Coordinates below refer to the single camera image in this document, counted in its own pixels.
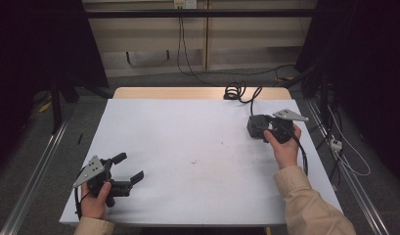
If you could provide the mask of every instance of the beige sleeve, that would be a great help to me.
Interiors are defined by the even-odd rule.
[[[110,235],[114,223],[89,217],[81,217],[74,235]]]
[[[290,166],[275,175],[278,190],[286,202],[286,224],[292,234],[355,234],[342,212],[325,202],[299,166]]]

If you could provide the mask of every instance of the black curtain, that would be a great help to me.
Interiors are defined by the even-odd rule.
[[[0,0],[0,162],[17,142],[32,97],[49,90],[53,77],[108,86],[87,19],[33,14],[46,10],[84,11],[80,0]]]
[[[344,109],[400,179],[400,0],[352,3],[356,10],[329,54],[326,73]],[[305,70],[322,53],[314,47],[325,45],[322,28],[328,27],[333,23],[311,25],[298,68]]]

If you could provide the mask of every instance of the cable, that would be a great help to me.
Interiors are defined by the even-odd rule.
[[[277,125],[277,126],[280,127],[282,130],[284,130],[287,134],[289,134],[291,136],[291,138],[296,142],[297,146],[300,148],[300,151],[302,152],[302,159],[303,159],[303,171],[306,173],[306,175],[309,175],[309,166],[307,164],[306,152],[304,151],[303,146],[300,144],[299,139],[297,138],[297,136],[294,133],[288,131],[283,126],[281,126],[281,125]]]
[[[228,84],[225,88],[224,92],[224,100],[238,100],[243,104],[250,104],[250,113],[253,116],[253,111],[252,111],[252,106],[254,104],[255,98],[260,94],[261,90],[263,89],[263,86],[259,86],[255,89],[254,93],[252,94],[251,99],[244,101],[242,100],[242,97],[245,93],[245,90],[247,89],[245,81],[241,81],[240,83],[233,81],[230,84]]]
[[[183,41],[183,43],[184,43],[185,59],[186,59],[186,61],[187,61],[188,68],[190,69],[190,72],[191,72],[191,73],[187,73],[187,72],[182,71],[182,70],[181,70],[181,67],[180,67],[180,65],[179,65],[179,52],[180,52],[180,49],[181,49],[181,38],[182,38],[182,41]],[[209,86],[218,87],[217,85],[215,85],[215,84],[213,84],[213,83],[210,83],[210,82],[207,82],[207,81],[204,81],[204,80],[200,79],[200,78],[193,72],[193,70],[191,69],[190,61],[188,60],[188,55],[187,55],[187,45],[186,45],[186,43],[185,43],[184,20],[183,20],[182,18],[179,18],[179,43],[178,43],[177,63],[178,63],[178,69],[179,69],[179,71],[180,71],[181,73],[186,74],[186,75],[193,75],[193,76],[196,78],[197,81],[199,81],[199,82],[201,82],[201,83],[203,83],[203,84],[206,84],[206,85],[209,85]]]
[[[277,85],[277,82],[279,81],[279,77],[278,77],[278,75],[277,75],[277,69],[275,69],[275,84],[273,84],[273,87],[276,87],[276,85]]]
[[[91,194],[91,192],[86,193],[86,195],[84,195],[84,196],[81,198],[80,203],[81,203],[81,201],[83,201],[83,199],[85,199],[87,196],[89,196],[89,194]]]
[[[352,26],[352,22],[353,22],[353,19],[354,19],[354,16],[355,16],[356,9],[358,7],[358,3],[359,3],[359,0],[357,0],[355,2],[354,8],[352,9],[352,13],[349,16],[349,18],[350,18],[349,19],[349,23],[347,24],[348,27],[346,28],[345,36],[343,37],[342,44],[345,43],[346,39],[348,38],[349,30],[350,30],[350,28]]]
[[[85,167],[83,167],[77,174],[77,176],[75,177],[76,179],[78,178],[78,176],[81,174],[81,172],[83,172]],[[74,200],[75,200],[75,209],[78,216],[78,219],[80,220],[81,218],[81,200],[78,201],[78,189],[74,188]]]
[[[179,54],[181,51],[181,40],[183,42],[184,45],[184,52],[185,52],[185,58],[188,64],[188,68],[190,69],[190,72],[185,72],[182,71],[181,66],[179,64]],[[228,74],[228,75],[259,75],[259,74],[264,74],[264,73],[268,73],[271,71],[274,71],[276,73],[276,78],[278,79],[277,76],[277,70],[281,69],[281,68],[285,68],[285,67],[294,67],[293,64],[287,64],[287,65],[282,65],[282,66],[278,66],[274,69],[269,69],[269,70],[264,70],[264,71],[257,71],[257,72],[250,72],[250,73],[241,73],[241,72],[228,72],[228,71],[202,71],[202,72],[193,72],[191,65],[190,65],[190,61],[188,60],[188,55],[187,55],[187,46],[186,46],[186,42],[185,42],[185,28],[184,28],[184,20],[182,18],[179,18],[179,43],[178,43],[178,54],[177,54],[177,64],[178,64],[178,70],[185,75],[193,75],[196,77],[196,79],[202,83],[205,83],[207,85],[211,85],[211,86],[217,86],[215,84],[203,81],[201,79],[199,79],[197,77],[197,75],[201,75],[201,74]]]
[[[310,128],[308,129],[309,133],[312,133],[312,132],[315,131],[316,129],[320,128],[321,125],[324,125],[324,124],[321,122],[321,123],[317,124],[316,126],[310,127]]]
[[[332,84],[328,84],[328,88],[333,88],[333,85],[332,85]],[[317,97],[317,98],[320,98],[319,89],[320,89],[320,87],[318,88],[318,92],[316,93],[316,97]],[[342,118],[340,117],[340,113],[339,113],[338,110],[337,110],[337,104],[338,104],[338,101],[337,101],[336,95],[335,95],[335,93],[333,93],[333,101],[332,101],[331,103],[329,103],[329,106],[330,106],[330,107],[333,107],[334,111],[335,111],[335,112],[337,113],[337,115],[339,116],[339,125],[337,125],[336,127],[339,128],[340,130],[342,130]],[[326,140],[328,140],[328,142],[331,141],[330,135],[331,135],[331,133],[332,133],[332,131],[333,131],[333,121],[332,121],[330,118],[328,118],[328,120],[329,120],[331,123],[325,124],[325,129],[326,129],[326,131],[327,131],[327,135],[326,135],[325,138],[322,140],[322,142],[316,147],[317,150],[325,143]],[[337,139],[338,139],[340,142],[342,142],[342,137],[341,137],[340,134],[339,134],[339,137],[338,137]],[[334,175],[335,171],[337,170],[337,186],[339,186],[339,185],[340,185],[340,169],[339,169],[339,167],[338,167],[338,163],[339,163],[340,159],[335,158],[334,155],[333,155],[332,149],[331,149],[331,148],[329,148],[329,149],[330,149],[330,151],[331,151],[331,155],[332,155],[333,161],[334,161],[333,169],[331,170],[331,172],[330,172],[330,174],[329,174],[329,180],[332,181],[333,175]]]
[[[299,0],[299,10],[301,9],[300,4],[301,4],[301,0]],[[305,40],[306,39],[306,34],[304,33],[303,24],[302,24],[302,18],[299,18],[299,21],[300,21],[300,29],[302,29],[303,40]]]
[[[337,126],[336,119],[334,118],[333,112],[332,112],[332,110],[331,110],[331,108],[330,108],[329,106],[328,106],[328,109],[329,109],[329,111],[331,112],[333,121],[334,121],[334,123],[335,123],[336,126]],[[370,166],[368,165],[367,161],[366,161],[366,160],[362,157],[362,155],[349,143],[349,141],[345,138],[345,136],[343,135],[343,133],[340,131],[339,127],[337,128],[337,131],[339,131],[339,133],[340,133],[340,135],[342,136],[343,140],[345,140],[345,142],[355,151],[355,153],[358,154],[358,156],[361,158],[361,160],[362,160],[362,161],[364,162],[364,164],[367,166],[368,172],[367,172],[367,173],[360,173],[360,172],[356,171],[356,170],[353,169],[346,161],[344,161],[344,160],[342,159],[342,157],[338,154],[337,151],[334,151],[334,152],[336,153],[336,156],[337,156],[337,157],[342,161],[342,163],[343,163],[346,167],[348,167],[353,173],[355,173],[355,174],[357,174],[357,175],[360,175],[360,176],[368,176],[368,175],[370,175],[370,174],[371,174],[371,168],[370,168]]]

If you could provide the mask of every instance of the metal frame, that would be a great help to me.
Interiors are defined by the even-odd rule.
[[[28,212],[29,206],[34,200],[35,194],[40,187],[47,168],[50,165],[54,155],[56,154],[57,147],[59,146],[63,135],[65,134],[67,124],[72,117],[74,108],[75,106],[71,107],[71,110],[67,112],[66,120],[62,123],[59,130],[51,135],[47,147],[44,150],[44,153],[41,155],[41,159],[38,162],[34,173],[29,178],[29,181],[23,189],[22,194],[20,195],[17,203],[15,204],[13,210],[7,218],[7,221],[5,222],[4,227],[0,232],[0,235],[17,234],[19,232],[23,219]]]
[[[316,9],[271,9],[271,10],[121,10],[121,11],[33,11],[36,17],[51,18],[313,18],[343,15],[342,10],[316,10]]]

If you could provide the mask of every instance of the human hand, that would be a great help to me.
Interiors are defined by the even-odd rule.
[[[81,185],[81,195],[85,196],[81,200],[81,215],[85,217],[106,219],[106,198],[111,191],[111,183],[106,182],[96,198],[90,193],[87,183]]]
[[[301,129],[295,124],[293,125],[293,127],[294,135],[297,137],[297,139],[300,139],[300,135],[302,132]],[[281,144],[268,130],[264,131],[264,137],[266,137],[267,141],[269,141],[269,143],[273,147],[279,169],[283,169],[292,165],[297,165],[297,152],[299,149],[294,139],[290,138],[288,142]]]

